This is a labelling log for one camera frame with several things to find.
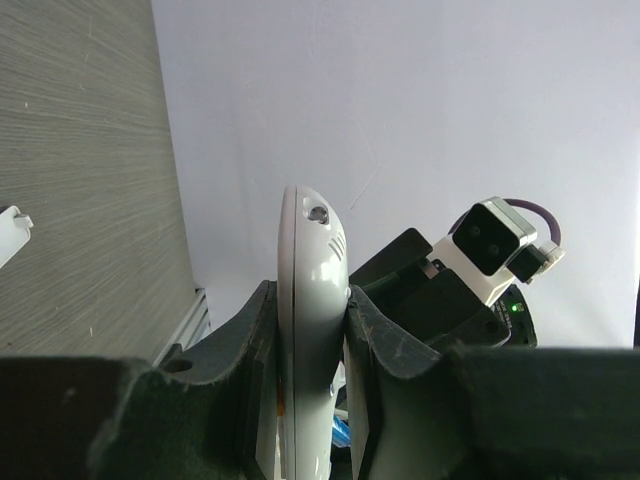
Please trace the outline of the white remote control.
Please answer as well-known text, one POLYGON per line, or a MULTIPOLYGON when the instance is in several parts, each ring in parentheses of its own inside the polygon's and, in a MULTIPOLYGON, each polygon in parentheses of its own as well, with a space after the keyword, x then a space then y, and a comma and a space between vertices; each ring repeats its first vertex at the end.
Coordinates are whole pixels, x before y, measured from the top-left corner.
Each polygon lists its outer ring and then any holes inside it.
POLYGON ((342 223, 315 190, 283 194, 277 248, 281 465, 286 479, 327 479, 351 296, 342 223))

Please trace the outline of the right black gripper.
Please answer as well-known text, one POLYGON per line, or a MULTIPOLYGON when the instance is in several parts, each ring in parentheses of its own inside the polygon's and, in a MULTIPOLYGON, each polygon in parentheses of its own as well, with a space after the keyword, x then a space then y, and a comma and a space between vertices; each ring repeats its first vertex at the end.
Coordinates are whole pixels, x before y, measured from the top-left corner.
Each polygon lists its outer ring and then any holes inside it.
POLYGON ((451 269, 427 274, 432 245, 409 228, 350 276, 387 318, 434 350, 499 347, 508 326, 451 269))

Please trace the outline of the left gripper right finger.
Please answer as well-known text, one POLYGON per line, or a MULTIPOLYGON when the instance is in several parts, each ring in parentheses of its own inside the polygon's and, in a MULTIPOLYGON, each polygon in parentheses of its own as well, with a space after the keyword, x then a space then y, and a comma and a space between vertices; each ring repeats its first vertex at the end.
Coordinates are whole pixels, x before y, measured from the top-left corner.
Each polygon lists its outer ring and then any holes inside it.
POLYGON ((635 479, 635 350, 437 353, 359 288, 345 360, 357 479, 635 479))

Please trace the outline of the white battery cover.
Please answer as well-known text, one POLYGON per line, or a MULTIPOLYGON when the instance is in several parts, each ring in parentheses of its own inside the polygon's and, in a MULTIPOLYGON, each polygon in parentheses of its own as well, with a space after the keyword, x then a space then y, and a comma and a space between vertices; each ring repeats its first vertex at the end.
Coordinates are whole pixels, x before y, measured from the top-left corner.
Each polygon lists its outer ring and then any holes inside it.
POLYGON ((15 206, 0 214, 0 267, 4 267, 30 240, 34 223, 15 206))

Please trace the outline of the blue battery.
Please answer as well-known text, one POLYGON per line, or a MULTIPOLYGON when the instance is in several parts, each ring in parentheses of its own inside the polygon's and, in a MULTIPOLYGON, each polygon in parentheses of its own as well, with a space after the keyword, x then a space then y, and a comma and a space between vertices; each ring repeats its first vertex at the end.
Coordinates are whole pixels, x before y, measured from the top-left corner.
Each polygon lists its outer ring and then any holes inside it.
POLYGON ((338 416, 333 417, 332 444, 337 448, 349 448, 351 445, 349 426, 338 416))

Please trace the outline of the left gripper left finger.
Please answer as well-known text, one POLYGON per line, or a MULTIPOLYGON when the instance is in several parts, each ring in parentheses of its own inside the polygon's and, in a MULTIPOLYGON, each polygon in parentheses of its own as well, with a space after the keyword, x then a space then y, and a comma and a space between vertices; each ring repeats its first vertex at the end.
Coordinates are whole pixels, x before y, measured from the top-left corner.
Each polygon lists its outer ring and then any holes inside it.
POLYGON ((270 479, 276 454, 276 285, 159 366, 5 357, 5 479, 270 479))

